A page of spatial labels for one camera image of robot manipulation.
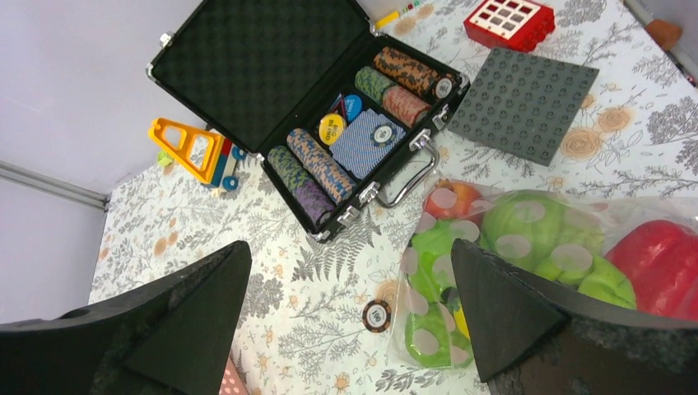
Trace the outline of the clear zip top bag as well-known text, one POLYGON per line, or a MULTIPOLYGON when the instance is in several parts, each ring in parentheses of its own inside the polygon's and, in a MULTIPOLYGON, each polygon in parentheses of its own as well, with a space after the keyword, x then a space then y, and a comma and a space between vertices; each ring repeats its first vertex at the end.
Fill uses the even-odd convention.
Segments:
POLYGON ((394 351, 485 383, 697 387, 697 201, 440 179, 401 261, 394 351))

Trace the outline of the green cabbage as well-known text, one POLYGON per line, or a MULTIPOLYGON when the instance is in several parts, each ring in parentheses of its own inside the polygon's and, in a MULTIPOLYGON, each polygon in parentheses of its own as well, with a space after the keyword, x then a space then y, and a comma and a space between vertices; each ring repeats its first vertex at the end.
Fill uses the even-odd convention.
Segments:
POLYGON ((485 212, 479 244, 507 262, 580 294, 636 309, 630 280, 601 255, 605 234, 590 211, 562 197, 516 191, 485 212))

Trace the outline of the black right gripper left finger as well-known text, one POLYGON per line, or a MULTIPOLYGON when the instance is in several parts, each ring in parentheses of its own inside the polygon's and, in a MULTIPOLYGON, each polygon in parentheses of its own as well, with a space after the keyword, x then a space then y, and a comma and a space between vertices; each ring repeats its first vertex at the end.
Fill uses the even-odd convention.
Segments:
POLYGON ((58 318, 3 324, 2 393, 217 393, 251 266, 236 241, 58 318))

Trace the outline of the orange peach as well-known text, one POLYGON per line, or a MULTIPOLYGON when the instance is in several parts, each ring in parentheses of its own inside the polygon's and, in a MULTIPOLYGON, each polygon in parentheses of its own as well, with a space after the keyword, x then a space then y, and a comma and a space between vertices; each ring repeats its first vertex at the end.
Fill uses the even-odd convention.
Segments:
POLYGON ((440 179, 426 198, 425 212, 435 219, 466 219, 476 225, 482 223, 482 214, 473 206, 482 194, 471 184, 459 180, 440 179))

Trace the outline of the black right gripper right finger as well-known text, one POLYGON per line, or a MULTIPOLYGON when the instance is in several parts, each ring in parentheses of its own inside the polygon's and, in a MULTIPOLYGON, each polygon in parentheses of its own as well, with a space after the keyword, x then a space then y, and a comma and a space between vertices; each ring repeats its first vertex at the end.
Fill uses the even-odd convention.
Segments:
POLYGON ((491 393, 696 393, 696 323, 596 300, 467 240, 451 258, 491 393))

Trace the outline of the red bell pepper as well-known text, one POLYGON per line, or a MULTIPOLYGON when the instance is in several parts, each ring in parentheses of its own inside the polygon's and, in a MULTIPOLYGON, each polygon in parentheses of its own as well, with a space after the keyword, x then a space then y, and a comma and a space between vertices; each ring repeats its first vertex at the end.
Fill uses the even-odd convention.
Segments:
POLYGON ((640 311, 697 320, 697 233, 666 220, 645 222, 606 259, 630 280, 640 311))

